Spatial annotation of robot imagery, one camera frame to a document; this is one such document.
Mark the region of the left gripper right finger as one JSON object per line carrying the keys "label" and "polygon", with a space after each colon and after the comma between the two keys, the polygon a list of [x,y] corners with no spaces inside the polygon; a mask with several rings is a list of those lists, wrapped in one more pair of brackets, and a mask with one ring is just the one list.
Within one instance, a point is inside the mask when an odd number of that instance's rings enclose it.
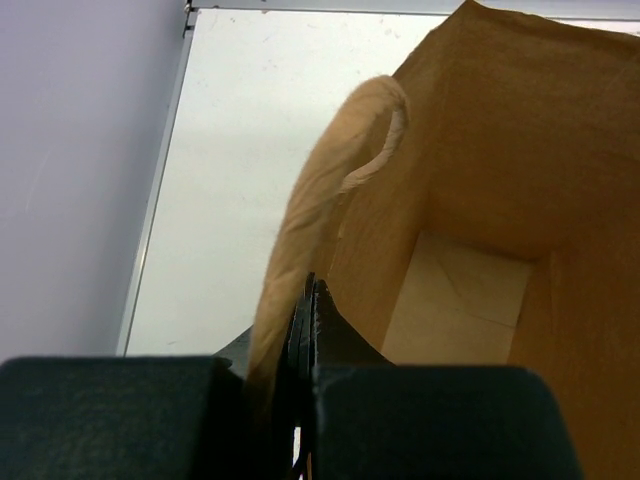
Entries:
{"label": "left gripper right finger", "polygon": [[400,366],[339,313],[299,300],[300,423],[313,479],[579,479],[557,402],[531,370]]}

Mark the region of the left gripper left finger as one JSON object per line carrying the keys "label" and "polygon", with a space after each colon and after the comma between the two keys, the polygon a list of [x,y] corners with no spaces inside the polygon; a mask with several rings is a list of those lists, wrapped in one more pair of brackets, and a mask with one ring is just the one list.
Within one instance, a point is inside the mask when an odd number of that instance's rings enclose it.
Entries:
{"label": "left gripper left finger", "polygon": [[307,479],[304,405],[313,289],[291,318],[271,439],[243,401],[247,334],[214,355],[22,357],[1,366],[5,479]]}

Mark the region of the brown paper bag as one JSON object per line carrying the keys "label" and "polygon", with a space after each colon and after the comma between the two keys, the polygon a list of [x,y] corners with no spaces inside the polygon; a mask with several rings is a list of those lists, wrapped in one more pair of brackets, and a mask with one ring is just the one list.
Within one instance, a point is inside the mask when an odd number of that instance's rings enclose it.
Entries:
{"label": "brown paper bag", "polygon": [[583,471],[639,475],[639,40],[463,3],[360,84],[293,188],[245,390],[271,439],[306,282],[400,366],[512,366]]}

